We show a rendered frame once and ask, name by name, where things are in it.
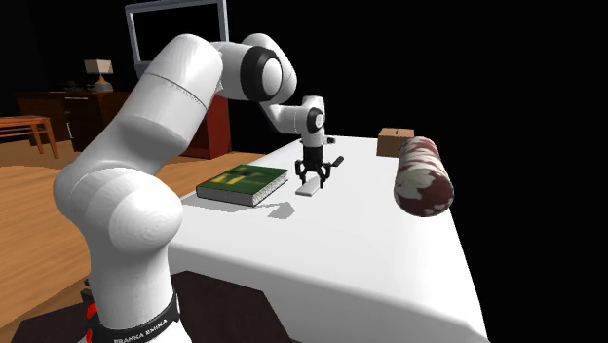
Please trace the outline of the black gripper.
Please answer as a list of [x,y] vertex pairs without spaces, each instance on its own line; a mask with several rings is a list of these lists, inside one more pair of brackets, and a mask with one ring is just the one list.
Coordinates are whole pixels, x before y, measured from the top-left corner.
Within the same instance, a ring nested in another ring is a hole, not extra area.
[[323,161],[323,147],[303,147],[303,160],[295,161],[295,172],[300,178],[301,184],[307,182],[306,174],[309,168],[318,168],[318,176],[320,178],[320,188],[323,189],[324,183],[330,177],[331,163]]

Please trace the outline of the white flat remote control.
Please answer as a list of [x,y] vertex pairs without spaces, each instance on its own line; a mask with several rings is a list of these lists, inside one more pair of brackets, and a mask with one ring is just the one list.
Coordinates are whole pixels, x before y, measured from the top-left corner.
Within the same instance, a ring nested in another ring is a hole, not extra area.
[[307,180],[296,191],[296,195],[312,197],[320,189],[320,179],[318,177]]

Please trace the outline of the green book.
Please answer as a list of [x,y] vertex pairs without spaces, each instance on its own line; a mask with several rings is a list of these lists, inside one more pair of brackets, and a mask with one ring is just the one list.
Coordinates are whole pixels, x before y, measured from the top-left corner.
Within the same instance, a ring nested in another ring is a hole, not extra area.
[[199,198],[255,207],[287,182],[287,170],[238,165],[196,186]]

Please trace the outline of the white bed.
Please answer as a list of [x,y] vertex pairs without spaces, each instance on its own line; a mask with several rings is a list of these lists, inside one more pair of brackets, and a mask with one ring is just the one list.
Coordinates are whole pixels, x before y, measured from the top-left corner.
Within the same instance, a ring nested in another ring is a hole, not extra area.
[[185,196],[171,270],[261,290],[301,343],[489,343],[451,214],[403,211],[376,145],[338,137],[310,197],[296,176],[255,207]]

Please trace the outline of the brown cardboard box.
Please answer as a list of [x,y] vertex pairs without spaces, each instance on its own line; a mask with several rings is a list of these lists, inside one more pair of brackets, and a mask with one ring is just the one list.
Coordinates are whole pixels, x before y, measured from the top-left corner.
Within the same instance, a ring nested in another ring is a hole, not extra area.
[[412,129],[383,128],[378,134],[376,155],[397,157],[402,145],[413,137]]

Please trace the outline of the red and white bolster pillow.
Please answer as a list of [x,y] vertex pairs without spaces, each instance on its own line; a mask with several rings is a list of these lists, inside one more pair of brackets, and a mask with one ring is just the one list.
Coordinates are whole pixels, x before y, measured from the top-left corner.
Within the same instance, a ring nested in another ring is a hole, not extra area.
[[436,216],[452,205],[453,185],[430,139],[416,136],[402,145],[394,197],[402,210],[419,217]]

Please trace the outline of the red cabinet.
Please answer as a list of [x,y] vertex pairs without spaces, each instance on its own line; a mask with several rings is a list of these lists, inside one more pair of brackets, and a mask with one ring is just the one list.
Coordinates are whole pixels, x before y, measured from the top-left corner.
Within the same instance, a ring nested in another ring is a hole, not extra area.
[[216,95],[183,157],[214,159],[232,151],[228,99]]

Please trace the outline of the dark robot stand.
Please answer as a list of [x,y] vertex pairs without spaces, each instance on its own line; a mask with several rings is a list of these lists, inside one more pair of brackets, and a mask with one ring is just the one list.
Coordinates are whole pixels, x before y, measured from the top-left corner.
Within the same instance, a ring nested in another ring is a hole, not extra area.
[[[184,271],[171,276],[180,322],[192,343],[294,343],[265,294]],[[11,343],[143,343],[112,337],[91,301],[21,322]]]

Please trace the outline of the grey framed dark screen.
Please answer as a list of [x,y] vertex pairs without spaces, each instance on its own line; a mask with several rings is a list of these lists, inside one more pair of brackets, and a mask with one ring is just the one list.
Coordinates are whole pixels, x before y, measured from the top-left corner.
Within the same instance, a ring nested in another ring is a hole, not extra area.
[[179,34],[229,40],[226,0],[155,0],[126,5],[125,15],[137,77]]

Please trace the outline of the dark wooden sideboard with lamp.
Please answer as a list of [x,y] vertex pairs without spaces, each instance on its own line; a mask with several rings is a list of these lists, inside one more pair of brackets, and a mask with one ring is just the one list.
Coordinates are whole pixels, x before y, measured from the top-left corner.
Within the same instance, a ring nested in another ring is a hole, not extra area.
[[73,150],[83,151],[112,121],[129,92],[114,91],[103,76],[112,74],[107,59],[85,59],[86,72],[98,80],[88,91],[15,93],[19,114],[47,118],[55,142],[70,140]]

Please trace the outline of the light wooden bench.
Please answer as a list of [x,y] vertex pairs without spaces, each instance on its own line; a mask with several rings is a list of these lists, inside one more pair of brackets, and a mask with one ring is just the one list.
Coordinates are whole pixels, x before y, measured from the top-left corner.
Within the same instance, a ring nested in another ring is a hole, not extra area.
[[42,134],[48,138],[53,156],[58,159],[57,144],[51,120],[48,117],[36,115],[0,117],[0,138],[32,135],[40,154],[44,153]]

